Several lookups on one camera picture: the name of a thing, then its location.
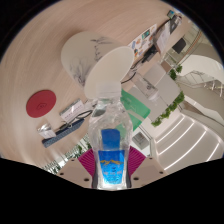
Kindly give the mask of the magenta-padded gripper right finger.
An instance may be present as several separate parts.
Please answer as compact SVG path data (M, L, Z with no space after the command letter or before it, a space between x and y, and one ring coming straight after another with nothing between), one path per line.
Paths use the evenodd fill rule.
M158 161L144 156L134 147L130 147L128 157L128 188L141 188L167 175Z

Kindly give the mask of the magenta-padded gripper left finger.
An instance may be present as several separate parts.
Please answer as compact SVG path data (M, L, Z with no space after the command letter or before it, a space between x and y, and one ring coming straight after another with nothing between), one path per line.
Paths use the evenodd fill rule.
M58 176L84 188L94 188L95 159L93 150L89 149L78 158L71 158L58 172Z

